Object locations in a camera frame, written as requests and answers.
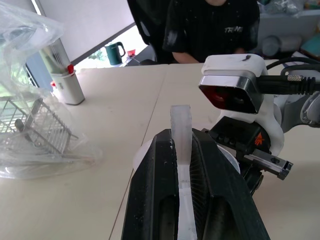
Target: person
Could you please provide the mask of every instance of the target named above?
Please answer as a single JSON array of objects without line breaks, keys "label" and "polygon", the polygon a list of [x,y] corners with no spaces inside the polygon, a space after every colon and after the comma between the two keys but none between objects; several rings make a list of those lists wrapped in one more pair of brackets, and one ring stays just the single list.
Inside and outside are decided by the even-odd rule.
[{"label": "person", "polygon": [[181,64],[244,54],[257,46],[259,22],[257,0],[172,0],[162,48]]}]

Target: table surface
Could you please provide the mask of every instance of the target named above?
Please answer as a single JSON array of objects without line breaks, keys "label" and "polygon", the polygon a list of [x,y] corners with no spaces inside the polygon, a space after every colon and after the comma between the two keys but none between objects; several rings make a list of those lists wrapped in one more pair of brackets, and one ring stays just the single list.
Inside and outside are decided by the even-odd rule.
[{"label": "table surface", "polygon": [[[90,169],[34,180],[0,179],[0,236],[6,240],[121,238],[132,173],[142,142],[170,128],[171,105],[189,104],[192,125],[210,128],[220,111],[198,90],[202,64],[84,69],[86,101],[69,110],[103,151]],[[281,68],[270,74],[279,74]],[[294,163],[285,181],[265,173],[254,200],[271,239],[318,239],[320,131],[285,134],[280,157]]]}]

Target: plastic bag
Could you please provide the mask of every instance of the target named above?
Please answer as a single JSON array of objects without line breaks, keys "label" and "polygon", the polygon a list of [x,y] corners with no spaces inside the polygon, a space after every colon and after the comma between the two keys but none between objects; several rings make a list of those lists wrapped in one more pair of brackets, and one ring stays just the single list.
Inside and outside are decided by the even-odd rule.
[{"label": "plastic bag", "polygon": [[63,33],[60,23],[0,2],[0,177],[30,179],[81,170],[101,159],[69,111],[32,86],[27,57]]},{"label": "plastic bag", "polygon": [[265,10],[268,14],[284,13],[298,18],[304,10],[304,0],[271,0]]}]

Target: green mug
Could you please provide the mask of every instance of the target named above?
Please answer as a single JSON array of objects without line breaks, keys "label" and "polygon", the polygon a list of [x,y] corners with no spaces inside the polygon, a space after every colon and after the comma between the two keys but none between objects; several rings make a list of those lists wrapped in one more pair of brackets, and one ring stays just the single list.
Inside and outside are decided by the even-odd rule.
[{"label": "green mug", "polygon": [[[120,55],[119,46],[123,50],[122,55]],[[105,49],[111,65],[122,64],[122,57],[126,54],[126,51],[122,42],[119,41],[116,43],[110,43],[109,45],[105,46]]]}]

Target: metal basket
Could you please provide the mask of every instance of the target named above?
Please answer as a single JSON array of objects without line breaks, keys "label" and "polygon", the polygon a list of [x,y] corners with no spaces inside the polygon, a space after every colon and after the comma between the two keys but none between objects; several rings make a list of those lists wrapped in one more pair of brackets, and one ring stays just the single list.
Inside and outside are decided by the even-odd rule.
[{"label": "metal basket", "polygon": [[12,138],[12,149],[18,149],[23,140],[50,154],[63,155],[67,150],[72,133],[42,98],[33,103],[29,115],[10,98],[0,101],[0,107],[0,133],[22,133]]}]

